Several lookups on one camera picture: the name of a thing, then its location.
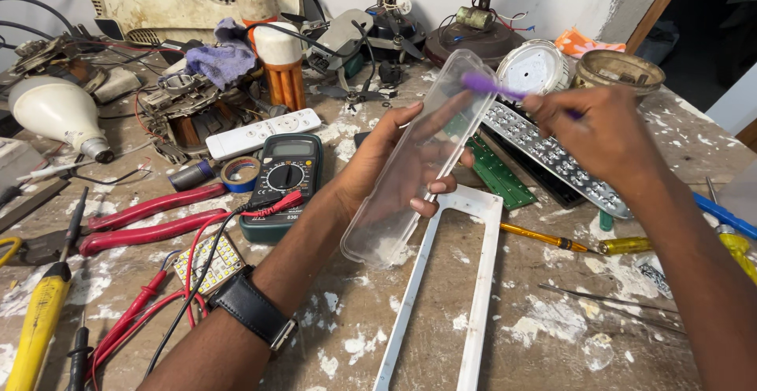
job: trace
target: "pliers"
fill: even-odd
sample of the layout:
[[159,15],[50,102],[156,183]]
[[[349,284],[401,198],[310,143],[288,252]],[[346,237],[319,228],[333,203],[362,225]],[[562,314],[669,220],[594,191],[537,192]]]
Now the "pliers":
[[[216,183],[194,190],[161,196],[105,217],[90,218],[88,224],[82,227],[79,240],[76,242],[75,249],[72,249],[71,252],[72,254],[78,252],[81,256],[91,256],[105,249],[159,242],[197,230],[202,224],[214,216],[226,212],[226,210],[212,209],[152,227],[120,231],[118,229],[158,212],[208,200],[227,191],[223,183]],[[8,260],[7,265],[45,265],[55,262],[61,256],[60,242],[63,241],[65,235],[65,230],[54,231],[24,241],[17,256]]]

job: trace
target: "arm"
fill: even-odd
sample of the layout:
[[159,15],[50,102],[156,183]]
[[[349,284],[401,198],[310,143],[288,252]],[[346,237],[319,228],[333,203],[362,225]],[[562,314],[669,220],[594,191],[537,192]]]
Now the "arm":
[[[542,134],[554,134],[578,163],[609,183],[652,241],[706,389],[757,384],[757,287],[668,169],[625,87],[525,100]],[[572,119],[571,108],[583,117]]]
[[[255,268],[252,283],[284,315],[294,314],[360,204],[373,190],[402,136],[399,127],[420,112],[419,102],[388,111],[345,170],[316,193],[276,248]],[[465,152],[461,161],[470,168],[474,159]],[[451,175],[429,183],[432,193],[449,193],[456,188]],[[432,216],[438,208],[418,199],[410,203],[425,216]],[[269,357],[270,349],[262,339],[218,309],[168,353],[139,389],[256,389]],[[214,368],[194,368],[201,360],[212,360]]]

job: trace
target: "black leather watch strap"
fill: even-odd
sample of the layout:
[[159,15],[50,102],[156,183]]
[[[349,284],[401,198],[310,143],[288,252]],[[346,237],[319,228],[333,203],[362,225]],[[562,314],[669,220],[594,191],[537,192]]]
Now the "black leather watch strap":
[[251,270],[242,270],[223,283],[208,301],[212,309],[221,307],[246,328],[266,341],[273,351],[297,332],[295,319],[286,318],[247,279]]

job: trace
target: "wooden table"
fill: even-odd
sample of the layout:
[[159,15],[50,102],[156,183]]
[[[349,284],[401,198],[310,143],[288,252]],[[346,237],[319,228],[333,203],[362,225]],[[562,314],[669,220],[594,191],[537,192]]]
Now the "wooden table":
[[[110,54],[106,57],[116,58]],[[147,57],[147,61],[164,64],[157,55]],[[405,106],[422,99],[434,80],[435,72],[431,68],[428,62],[408,67],[407,81],[399,86],[399,96],[390,100],[392,106]],[[155,76],[144,67],[138,65],[130,69],[155,81]],[[361,84],[368,72],[369,67],[366,67],[351,84]],[[306,71],[307,87],[319,83],[316,74]],[[129,96],[103,108],[101,115],[133,112],[133,104],[134,98]],[[353,112],[344,100],[320,94],[309,95],[308,106],[314,108],[326,124],[316,132],[324,144],[325,181],[338,173],[354,153],[352,136],[372,129],[387,110],[381,102],[367,102],[355,106],[356,112]],[[700,193],[705,194],[705,175],[714,183],[727,183],[757,158],[667,89],[644,100],[640,111],[671,169]],[[134,117],[100,124],[117,153],[145,142],[146,135]],[[17,138],[30,141],[46,155],[59,145],[27,131]],[[616,221],[611,232],[602,232],[598,225],[599,211],[590,203],[570,211],[562,210],[505,154],[497,152],[539,199],[512,212],[503,212],[503,218],[509,222],[590,245],[605,238],[643,233],[635,221]],[[75,157],[70,148],[63,147],[54,162],[70,162]],[[145,163],[147,158],[151,160],[152,173],[143,178],[135,175],[116,186],[92,186],[73,179],[60,196],[0,237],[31,238],[65,228],[85,184],[91,187],[86,217],[113,213],[172,193],[166,175],[179,167],[149,148],[106,166],[83,167],[80,173],[102,180],[118,177]],[[459,183],[485,189],[471,171],[456,168],[454,173]],[[24,196],[3,209],[0,215],[49,183],[43,181],[28,186]],[[230,193],[155,215],[134,227],[172,221],[188,212],[233,209],[246,200],[245,195]],[[483,228],[467,214],[450,211],[443,215],[393,376],[393,389],[455,388]],[[232,222],[228,230],[249,263],[260,262],[272,249],[246,242],[236,222]],[[300,332],[282,356],[270,363],[260,388],[371,389],[424,230],[425,223],[421,222],[407,246],[406,262],[386,271],[369,270],[335,251],[298,309]],[[89,259],[72,257],[73,286],[39,389],[62,390],[67,385],[69,359],[65,355],[73,344],[82,313],[86,313],[91,340],[101,339],[139,293],[140,287],[156,274],[165,255],[175,249],[188,248],[192,238],[193,233],[188,233],[165,242],[111,249]],[[673,306],[672,301],[660,296],[632,267],[636,259],[647,254],[604,259],[561,251],[505,233],[500,234],[499,247],[480,389],[701,388],[685,337],[637,324],[537,287],[539,283],[554,283],[567,289],[585,289],[585,292]],[[0,270],[0,384],[12,366],[30,292],[45,270],[45,267]],[[173,277],[164,293],[178,288],[179,282]],[[104,374],[99,375],[100,385],[114,390],[136,388],[178,309],[179,302],[169,305],[127,341],[110,359]],[[188,326],[183,321],[166,349],[170,350],[187,332]],[[212,362],[208,360],[207,367],[218,368]]]

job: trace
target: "blue electrical tape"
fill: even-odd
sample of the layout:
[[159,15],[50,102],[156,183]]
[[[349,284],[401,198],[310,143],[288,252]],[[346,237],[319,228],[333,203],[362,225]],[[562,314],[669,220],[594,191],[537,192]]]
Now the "blue electrical tape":
[[703,195],[694,193],[694,201],[696,201],[699,209],[702,209],[704,212],[711,214],[713,217],[717,218],[718,221],[730,225],[735,230],[742,232],[744,236],[747,236],[750,239],[757,240],[757,228],[754,228],[752,224],[745,222],[741,218],[738,218],[736,215],[728,212],[727,209],[716,204],[712,200],[707,199]]
[[221,181],[232,193],[249,193],[255,189],[260,174],[260,161],[256,158],[241,157],[223,166]]

